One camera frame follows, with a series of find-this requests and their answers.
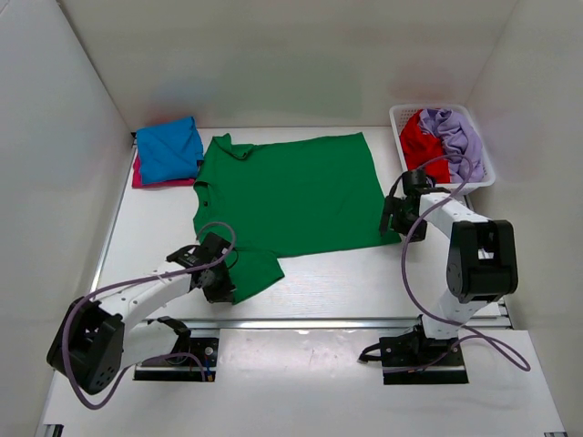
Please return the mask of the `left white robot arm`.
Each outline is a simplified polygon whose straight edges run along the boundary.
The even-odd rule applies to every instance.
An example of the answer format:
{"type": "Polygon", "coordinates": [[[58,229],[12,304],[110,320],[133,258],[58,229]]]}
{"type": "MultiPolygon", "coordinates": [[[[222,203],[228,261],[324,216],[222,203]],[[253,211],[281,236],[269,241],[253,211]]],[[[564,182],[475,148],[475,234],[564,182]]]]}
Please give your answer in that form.
{"type": "Polygon", "coordinates": [[[90,300],[77,299],[46,355],[47,363],[72,375],[80,390],[101,393],[126,368],[143,361],[193,364],[190,331],[182,321],[153,314],[193,290],[207,301],[231,302],[235,286],[226,259],[232,244],[208,232],[199,245],[166,257],[145,280],[90,300]]]}

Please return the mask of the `green t shirt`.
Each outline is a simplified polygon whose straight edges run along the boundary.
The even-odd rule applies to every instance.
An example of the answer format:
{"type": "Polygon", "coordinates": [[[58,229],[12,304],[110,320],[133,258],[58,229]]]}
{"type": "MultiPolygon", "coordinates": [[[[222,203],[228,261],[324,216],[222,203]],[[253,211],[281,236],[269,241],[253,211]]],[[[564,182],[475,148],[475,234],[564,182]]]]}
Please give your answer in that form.
{"type": "Polygon", "coordinates": [[[283,258],[401,241],[379,230],[384,193],[361,133],[263,145],[214,137],[194,190],[196,233],[236,243],[234,304],[283,279],[283,258]]]}

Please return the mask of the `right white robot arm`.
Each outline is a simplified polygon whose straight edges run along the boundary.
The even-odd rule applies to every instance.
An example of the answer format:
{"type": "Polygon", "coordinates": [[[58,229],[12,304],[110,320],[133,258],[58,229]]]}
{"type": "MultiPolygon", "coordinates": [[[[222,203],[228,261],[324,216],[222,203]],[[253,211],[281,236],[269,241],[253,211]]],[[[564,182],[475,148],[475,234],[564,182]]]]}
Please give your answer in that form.
{"type": "Polygon", "coordinates": [[[454,192],[436,187],[421,168],[404,172],[394,186],[404,194],[391,191],[385,198],[380,233],[394,231],[411,244],[423,241],[433,225],[449,240],[446,291],[388,349],[427,367],[457,347],[459,330],[479,310],[517,290],[514,228],[506,220],[476,214],[454,192]]]}

